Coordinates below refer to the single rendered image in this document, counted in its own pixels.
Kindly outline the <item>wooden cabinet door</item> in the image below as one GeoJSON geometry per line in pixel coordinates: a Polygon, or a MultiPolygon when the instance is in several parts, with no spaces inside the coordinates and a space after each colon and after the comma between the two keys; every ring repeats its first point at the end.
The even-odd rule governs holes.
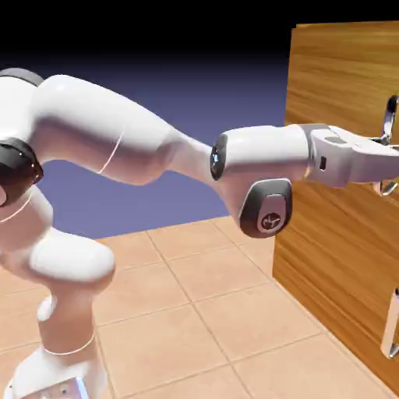
{"type": "Polygon", "coordinates": [[[380,350],[399,287],[399,189],[381,197],[368,185],[292,187],[274,278],[399,396],[399,356],[380,350]]]}
{"type": "MultiPolygon", "coordinates": [[[[285,121],[383,134],[399,94],[399,22],[299,24],[291,32],[285,121]]],[[[399,104],[391,142],[399,146],[399,104]]]]}

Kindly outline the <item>light wood cabinet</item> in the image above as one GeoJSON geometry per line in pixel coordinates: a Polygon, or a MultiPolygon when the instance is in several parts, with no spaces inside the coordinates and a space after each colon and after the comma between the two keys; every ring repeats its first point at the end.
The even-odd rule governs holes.
{"type": "MultiPolygon", "coordinates": [[[[285,122],[382,132],[399,94],[399,12],[391,21],[293,29],[285,122]]],[[[399,355],[380,350],[399,288],[399,189],[296,182],[293,215],[275,241],[274,278],[399,396],[399,355]]]]}

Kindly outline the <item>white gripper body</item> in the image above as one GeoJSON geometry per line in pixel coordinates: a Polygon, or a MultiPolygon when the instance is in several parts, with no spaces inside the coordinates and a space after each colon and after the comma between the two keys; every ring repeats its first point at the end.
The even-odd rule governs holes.
{"type": "Polygon", "coordinates": [[[366,184],[399,177],[399,151],[383,145],[380,139],[360,136],[338,128],[337,134],[347,146],[339,151],[338,187],[349,183],[366,184]]]}

